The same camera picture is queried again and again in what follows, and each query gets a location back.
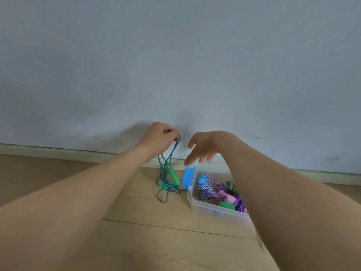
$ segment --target right arm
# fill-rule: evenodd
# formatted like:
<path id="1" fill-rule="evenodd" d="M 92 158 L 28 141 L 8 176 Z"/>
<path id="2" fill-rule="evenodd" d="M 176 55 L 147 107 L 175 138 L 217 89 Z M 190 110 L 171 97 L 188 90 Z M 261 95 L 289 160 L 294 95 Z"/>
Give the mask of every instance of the right arm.
<path id="1" fill-rule="evenodd" d="M 222 155 L 280 270 L 360 270 L 361 205 L 231 133 L 198 132 L 188 147 L 194 145 L 184 165 Z"/>

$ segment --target purple rope handle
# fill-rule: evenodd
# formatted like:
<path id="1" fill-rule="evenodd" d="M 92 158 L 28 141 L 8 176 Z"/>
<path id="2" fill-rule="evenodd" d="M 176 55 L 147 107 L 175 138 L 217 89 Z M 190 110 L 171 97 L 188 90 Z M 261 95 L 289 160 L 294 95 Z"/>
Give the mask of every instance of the purple rope handle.
<path id="1" fill-rule="evenodd" d="M 220 185 L 217 180 L 215 179 L 215 176 L 214 175 L 210 175 L 210 179 L 212 180 L 212 182 L 214 182 L 217 186 L 218 186 L 218 191 L 217 193 L 222 190 L 224 191 L 226 194 L 228 194 L 228 192 L 226 191 L 226 189 Z M 244 210 L 246 209 L 245 206 L 244 206 L 244 203 L 243 203 L 243 200 L 240 198 L 240 197 L 236 197 L 237 201 L 233 204 L 236 206 L 236 211 L 239 211 L 239 212 L 244 212 Z"/>

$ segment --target green handle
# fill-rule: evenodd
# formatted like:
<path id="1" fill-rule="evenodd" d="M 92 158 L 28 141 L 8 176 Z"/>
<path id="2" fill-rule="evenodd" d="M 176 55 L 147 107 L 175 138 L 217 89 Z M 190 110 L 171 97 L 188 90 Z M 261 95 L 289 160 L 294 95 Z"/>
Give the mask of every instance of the green handle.
<path id="1" fill-rule="evenodd" d="M 174 185 L 179 185 L 181 180 L 175 174 L 173 168 L 170 166 L 168 162 L 165 162 L 165 169 L 168 171 L 169 175 L 172 177 Z"/>

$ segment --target plastic container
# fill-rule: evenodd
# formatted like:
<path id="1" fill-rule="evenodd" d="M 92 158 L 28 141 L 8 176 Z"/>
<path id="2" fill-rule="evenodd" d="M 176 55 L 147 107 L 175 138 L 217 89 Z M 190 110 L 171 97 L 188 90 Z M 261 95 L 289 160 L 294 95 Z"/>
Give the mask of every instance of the plastic container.
<path id="1" fill-rule="evenodd" d="M 183 187 L 188 190 L 188 201 L 191 203 L 191 208 L 194 212 L 204 215 L 212 215 L 214 217 L 222 218 L 230 222 L 234 222 L 240 225 L 245 225 L 254 228 L 250 216 L 246 213 L 239 211 L 226 209 L 221 206 L 211 205 L 209 203 L 201 202 L 199 200 L 200 190 L 196 187 L 196 179 L 201 175 L 207 174 L 208 176 L 214 175 L 217 180 L 227 178 L 232 180 L 232 176 L 229 174 L 212 173 L 212 171 L 197 170 L 197 167 L 186 168 L 183 176 Z"/>

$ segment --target wooden floor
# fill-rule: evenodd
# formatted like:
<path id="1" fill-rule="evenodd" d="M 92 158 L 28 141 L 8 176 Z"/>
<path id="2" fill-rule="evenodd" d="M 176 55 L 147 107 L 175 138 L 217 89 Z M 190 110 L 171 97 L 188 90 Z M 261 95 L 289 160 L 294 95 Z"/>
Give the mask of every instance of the wooden floor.
<path id="1" fill-rule="evenodd" d="M 94 165 L 0 155 L 0 206 Z M 157 169 L 139 169 L 61 270 L 278 270 L 253 229 L 194 214 L 185 192 L 159 202 L 157 177 Z M 361 187 L 335 186 L 361 202 Z"/>

